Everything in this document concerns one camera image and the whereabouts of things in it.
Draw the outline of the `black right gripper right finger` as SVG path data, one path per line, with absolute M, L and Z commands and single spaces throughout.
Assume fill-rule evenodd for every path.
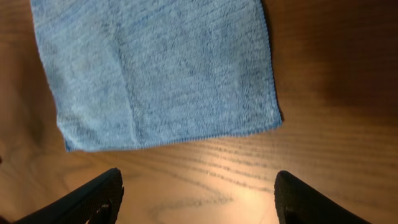
M 274 195 L 280 224 L 369 224 L 286 170 L 276 176 Z

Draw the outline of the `blue microfiber cloth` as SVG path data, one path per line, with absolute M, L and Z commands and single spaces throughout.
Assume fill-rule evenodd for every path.
M 260 0 L 32 0 L 68 151 L 145 149 L 282 124 Z

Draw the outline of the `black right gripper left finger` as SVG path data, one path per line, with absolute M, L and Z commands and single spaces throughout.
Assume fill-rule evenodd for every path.
M 124 195 L 121 171 L 112 168 L 17 224 L 115 224 Z

